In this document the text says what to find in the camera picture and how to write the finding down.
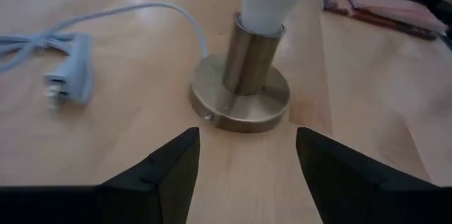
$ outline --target wooden table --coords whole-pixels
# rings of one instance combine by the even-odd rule
[[[0,0],[0,32],[33,33],[75,15],[168,1],[227,51],[240,0]],[[198,38],[161,8],[81,23],[94,37],[95,91],[86,107],[48,109],[42,74],[61,56],[39,52],[0,75],[0,184],[95,184],[190,126],[201,162],[189,223],[320,223],[295,151],[308,126],[438,185],[452,184],[452,52],[441,42],[298,3],[274,65],[292,90],[280,125],[264,134],[215,129],[187,98]]]

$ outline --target lamp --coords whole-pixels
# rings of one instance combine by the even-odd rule
[[[190,98],[198,115],[236,132],[263,132],[278,124],[290,89],[271,62],[284,18],[297,1],[242,0],[227,56],[209,55],[195,69]]]

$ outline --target white cable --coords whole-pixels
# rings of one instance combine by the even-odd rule
[[[126,6],[123,8],[116,8],[109,11],[103,11],[99,13],[93,13],[86,16],[77,16],[75,18],[66,20],[42,33],[38,33],[36,35],[16,35],[16,36],[7,36],[7,35],[0,35],[0,57],[8,54],[10,52],[16,51],[19,49],[17,55],[12,58],[9,62],[0,65],[0,73],[6,72],[10,69],[13,69],[17,65],[24,62],[31,54],[34,48],[36,47],[53,47],[56,49],[60,49],[61,51],[67,53],[68,55],[71,55],[71,46],[67,44],[67,42],[73,41],[75,39],[75,36],[77,34],[81,33],[72,33],[72,34],[63,34],[63,35],[57,35],[57,33],[64,28],[70,27],[76,23],[91,20],[94,18],[99,18],[103,16],[112,16],[118,13],[123,13],[127,11],[132,11],[136,9],[142,9],[142,8],[150,8],[150,7],[163,7],[163,8],[172,8],[180,13],[182,13],[189,21],[194,25],[194,28],[196,32],[198,33],[200,42],[201,42],[201,54],[203,57],[208,56],[208,50],[207,50],[207,44],[206,44],[206,37],[203,33],[203,29],[200,27],[200,25],[194,20],[194,18],[188,14],[184,9],[179,8],[177,6],[166,4],[166,3],[145,3],[145,4],[138,4],[138,5],[132,5],[132,6]],[[90,55],[86,54],[86,59],[90,59]],[[76,101],[80,103],[86,103],[88,101],[88,98],[90,96],[92,85],[93,85],[93,72],[89,63],[89,66],[86,68],[88,71],[86,71],[87,76],[85,78],[84,86],[83,86],[83,96],[79,99],[75,99]]]

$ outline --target brass lamp base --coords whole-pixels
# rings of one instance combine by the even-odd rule
[[[196,113],[220,129],[256,133],[280,121],[289,103],[290,89],[281,73],[270,66],[265,83],[253,95],[237,95],[222,82],[226,56],[214,54],[201,60],[190,87]]]

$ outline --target power cord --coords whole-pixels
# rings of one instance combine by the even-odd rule
[[[199,35],[202,56],[208,56],[203,29],[189,13],[171,4],[145,3],[77,16],[35,35],[0,35],[0,57],[18,50],[12,60],[0,65],[0,73],[9,71],[24,62],[36,47],[59,49],[69,57],[54,71],[44,76],[47,84],[47,97],[51,100],[52,107],[59,107],[62,100],[73,100],[84,105],[90,99],[93,91],[93,67],[90,55],[92,38],[85,33],[57,33],[82,21],[150,7],[172,8],[182,13],[194,25]]]

